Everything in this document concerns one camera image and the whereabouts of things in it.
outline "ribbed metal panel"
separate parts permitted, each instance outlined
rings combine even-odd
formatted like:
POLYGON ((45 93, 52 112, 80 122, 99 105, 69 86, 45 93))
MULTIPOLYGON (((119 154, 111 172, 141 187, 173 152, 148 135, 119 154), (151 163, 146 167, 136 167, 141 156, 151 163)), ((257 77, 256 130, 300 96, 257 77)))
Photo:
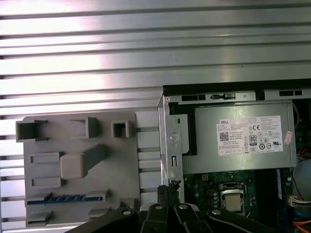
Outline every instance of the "ribbed metal panel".
POLYGON ((311 0, 0 1, 2 230, 25 227, 16 120, 135 111, 141 199, 155 201, 162 85, 309 78, 310 12, 311 0))

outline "qr code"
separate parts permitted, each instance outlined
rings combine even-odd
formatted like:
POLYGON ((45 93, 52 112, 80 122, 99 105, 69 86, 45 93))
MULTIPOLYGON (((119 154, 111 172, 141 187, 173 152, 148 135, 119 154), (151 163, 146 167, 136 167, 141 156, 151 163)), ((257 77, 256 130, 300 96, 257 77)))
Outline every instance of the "qr code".
POLYGON ((219 134, 220 136, 220 141, 229 141, 229 133, 228 132, 222 132, 219 134))

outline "connector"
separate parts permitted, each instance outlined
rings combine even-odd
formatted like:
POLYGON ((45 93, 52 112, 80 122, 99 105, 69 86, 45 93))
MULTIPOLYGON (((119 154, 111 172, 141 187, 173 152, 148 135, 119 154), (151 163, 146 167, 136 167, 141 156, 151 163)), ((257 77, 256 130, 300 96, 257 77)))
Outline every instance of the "connector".
POLYGON ((296 203, 294 203, 294 199, 297 199, 297 196, 289 196, 288 197, 288 205, 291 207, 297 206, 296 203))

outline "wire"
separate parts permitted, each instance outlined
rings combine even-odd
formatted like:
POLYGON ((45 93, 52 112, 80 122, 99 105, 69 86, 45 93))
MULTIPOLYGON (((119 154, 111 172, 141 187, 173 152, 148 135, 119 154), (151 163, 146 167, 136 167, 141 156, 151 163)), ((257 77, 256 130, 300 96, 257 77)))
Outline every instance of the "wire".
POLYGON ((297 229, 299 229, 300 231, 302 231, 302 232, 304 232, 304 233, 310 233, 308 230, 306 230, 306 229, 300 227, 300 226, 297 225, 297 224, 293 224, 293 225, 294 225, 294 227, 296 227, 297 229))
POLYGON ((307 151, 308 151, 307 148, 304 148, 304 149, 300 150, 300 151, 299 151, 300 157, 303 158, 303 159, 306 158, 306 157, 305 157, 305 154, 306 154, 307 151))
POLYGON ((298 189, 298 187, 297 187, 296 180, 295 180, 295 177, 294 177, 294 171, 292 171, 292 178, 293 178, 293 182, 294 182, 295 188, 296 188, 296 190, 297 190, 297 192, 298 192, 298 195, 300 196, 300 198, 301 198, 302 200, 305 200, 305 199, 302 197, 302 195, 301 195, 301 193, 300 193, 300 191, 299 191, 299 189, 298 189))
POLYGON ((294 108, 294 110, 296 112, 296 116, 297 116, 297 120, 296 120, 296 123, 295 123, 295 129, 297 129, 299 121, 300 121, 300 115, 299 115, 298 108, 297 108, 297 106, 296 106, 296 104, 294 102, 293 102, 293 108, 294 108))
POLYGON ((311 222, 311 219, 308 220, 308 221, 301 221, 301 222, 293 222, 293 224, 296 224, 298 226, 301 226, 301 225, 305 225, 305 224, 308 224, 311 222))
POLYGON ((300 204, 311 204, 311 201, 298 200, 296 198, 293 198, 293 202, 300 203, 300 204))

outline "sticker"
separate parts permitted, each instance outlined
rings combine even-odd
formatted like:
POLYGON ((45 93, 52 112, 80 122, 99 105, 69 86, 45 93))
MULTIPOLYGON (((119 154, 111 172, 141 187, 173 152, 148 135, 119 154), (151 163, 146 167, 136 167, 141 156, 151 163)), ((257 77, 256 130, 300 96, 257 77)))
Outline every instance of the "sticker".
POLYGON ((281 173, 279 169, 276 170, 276 178, 277 178, 277 195, 279 199, 282 199, 281 173))
POLYGON ((283 151, 281 117, 220 120, 217 138, 219 156, 280 152, 283 151))
POLYGON ((284 144, 289 145, 292 141, 292 137, 293 137, 293 132, 287 131, 285 139, 284 139, 284 144))

